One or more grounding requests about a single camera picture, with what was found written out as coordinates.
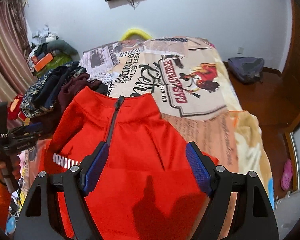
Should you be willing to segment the red zip jacket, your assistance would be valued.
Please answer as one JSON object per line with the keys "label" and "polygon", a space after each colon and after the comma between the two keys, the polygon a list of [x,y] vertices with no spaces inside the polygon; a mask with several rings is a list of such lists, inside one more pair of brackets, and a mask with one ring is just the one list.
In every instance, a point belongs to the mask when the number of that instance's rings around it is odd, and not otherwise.
{"label": "red zip jacket", "polygon": [[62,173],[100,142],[109,157],[85,201],[104,239],[187,239],[206,195],[186,158],[186,141],[151,94],[110,98],[83,88],[42,150],[40,170]]}

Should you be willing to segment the pink slipper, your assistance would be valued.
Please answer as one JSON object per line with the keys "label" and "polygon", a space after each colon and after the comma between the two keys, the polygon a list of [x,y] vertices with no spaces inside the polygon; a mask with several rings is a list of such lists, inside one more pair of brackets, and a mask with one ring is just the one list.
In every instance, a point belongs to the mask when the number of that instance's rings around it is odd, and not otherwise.
{"label": "pink slipper", "polygon": [[292,162],[290,159],[288,159],[283,167],[283,172],[282,172],[282,176],[281,176],[281,189],[283,189],[283,191],[287,191],[290,187],[292,178],[293,178],[293,167],[292,167]]}

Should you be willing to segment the patterned knit sweater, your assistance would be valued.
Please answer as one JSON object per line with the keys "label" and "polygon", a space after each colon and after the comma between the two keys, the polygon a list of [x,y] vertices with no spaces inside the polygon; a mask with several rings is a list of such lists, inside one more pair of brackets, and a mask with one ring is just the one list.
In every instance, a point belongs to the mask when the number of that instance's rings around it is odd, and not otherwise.
{"label": "patterned knit sweater", "polygon": [[48,70],[26,91],[20,104],[27,118],[36,118],[51,112],[61,88],[73,77],[86,73],[78,61],[70,61],[55,69]]}

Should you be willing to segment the striped pink curtain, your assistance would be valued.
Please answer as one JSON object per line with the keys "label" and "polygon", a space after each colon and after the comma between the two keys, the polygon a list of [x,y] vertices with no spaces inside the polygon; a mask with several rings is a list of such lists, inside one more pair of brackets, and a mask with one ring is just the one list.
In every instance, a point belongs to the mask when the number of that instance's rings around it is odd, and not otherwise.
{"label": "striped pink curtain", "polygon": [[30,52],[23,0],[0,0],[0,102],[12,102],[34,83]]}

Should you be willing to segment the dark maroon garment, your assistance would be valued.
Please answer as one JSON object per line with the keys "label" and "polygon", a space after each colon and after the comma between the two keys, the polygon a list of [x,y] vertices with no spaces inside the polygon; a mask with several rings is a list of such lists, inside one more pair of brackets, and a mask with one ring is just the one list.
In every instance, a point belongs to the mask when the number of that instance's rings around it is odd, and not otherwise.
{"label": "dark maroon garment", "polygon": [[88,73],[73,77],[68,83],[61,87],[53,110],[39,117],[31,118],[31,122],[33,124],[41,123],[43,133],[52,134],[58,126],[64,111],[70,105],[70,102],[83,88],[87,86],[95,92],[106,95],[108,86],[100,80],[89,81],[89,77],[90,75]]}

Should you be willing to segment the orange box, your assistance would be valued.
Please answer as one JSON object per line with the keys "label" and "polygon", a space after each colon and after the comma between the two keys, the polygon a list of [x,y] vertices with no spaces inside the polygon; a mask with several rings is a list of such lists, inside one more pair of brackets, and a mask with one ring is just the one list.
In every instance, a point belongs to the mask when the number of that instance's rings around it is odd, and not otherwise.
{"label": "orange box", "polygon": [[36,72],[39,72],[42,70],[49,62],[53,60],[53,56],[51,53],[46,54],[44,57],[42,57],[40,60],[36,56],[31,57],[33,63],[34,63],[34,70]]}

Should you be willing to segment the grey plush pillow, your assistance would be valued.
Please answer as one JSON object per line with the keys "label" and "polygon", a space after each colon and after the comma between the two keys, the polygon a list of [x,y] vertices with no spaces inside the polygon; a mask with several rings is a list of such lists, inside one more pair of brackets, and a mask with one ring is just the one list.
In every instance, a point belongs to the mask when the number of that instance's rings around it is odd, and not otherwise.
{"label": "grey plush pillow", "polygon": [[79,60],[78,51],[64,40],[53,40],[45,43],[43,45],[42,52],[44,54],[51,54],[52,56],[61,56],[62,54],[66,54],[71,57],[72,61]]}

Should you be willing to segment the wooden door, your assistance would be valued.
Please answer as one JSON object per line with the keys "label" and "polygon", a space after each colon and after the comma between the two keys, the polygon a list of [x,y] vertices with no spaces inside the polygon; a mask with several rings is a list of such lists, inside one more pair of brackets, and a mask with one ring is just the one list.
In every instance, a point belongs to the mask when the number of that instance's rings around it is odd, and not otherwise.
{"label": "wooden door", "polygon": [[300,7],[292,2],[292,35],[286,65],[283,71],[285,96],[290,103],[287,126],[294,124],[300,115]]}

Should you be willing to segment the grey blue backpack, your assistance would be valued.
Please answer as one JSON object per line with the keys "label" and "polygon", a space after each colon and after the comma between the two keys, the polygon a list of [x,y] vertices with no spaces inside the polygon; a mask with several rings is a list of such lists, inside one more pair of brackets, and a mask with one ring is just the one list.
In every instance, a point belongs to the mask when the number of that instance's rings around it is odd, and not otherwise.
{"label": "grey blue backpack", "polygon": [[228,59],[228,67],[241,83],[260,82],[262,81],[264,59],[256,57],[231,57]]}

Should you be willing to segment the printed bed blanket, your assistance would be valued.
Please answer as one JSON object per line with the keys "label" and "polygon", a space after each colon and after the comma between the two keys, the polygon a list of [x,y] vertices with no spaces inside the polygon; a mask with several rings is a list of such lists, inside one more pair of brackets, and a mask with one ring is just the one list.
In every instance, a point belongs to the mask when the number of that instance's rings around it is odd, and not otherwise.
{"label": "printed bed blanket", "polygon": [[[231,91],[228,72],[207,40],[172,37],[119,41],[87,51],[78,62],[90,75],[89,81],[100,80],[108,86],[107,97],[151,94],[161,117],[186,144],[195,142],[203,155],[230,172],[255,171],[268,198],[273,198],[273,176],[258,119],[241,109]],[[29,161],[30,181],[42,171],[42,150],[54,132],[43,133],[39,151]],[[187,239],[207,208],[208,196],[204,194],[205,203]]]}

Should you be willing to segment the yellow round object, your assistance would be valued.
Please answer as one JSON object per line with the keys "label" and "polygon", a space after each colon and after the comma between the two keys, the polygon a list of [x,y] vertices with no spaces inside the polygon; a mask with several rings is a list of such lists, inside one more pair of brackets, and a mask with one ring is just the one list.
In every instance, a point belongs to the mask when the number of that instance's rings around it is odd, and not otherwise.
{"label": "yellow round object", "polygon": [[138,36],[143,40],[150,40],[152,37],[141,29],[128,29],[121,37],[121,41],[130,39],[132,36]]}

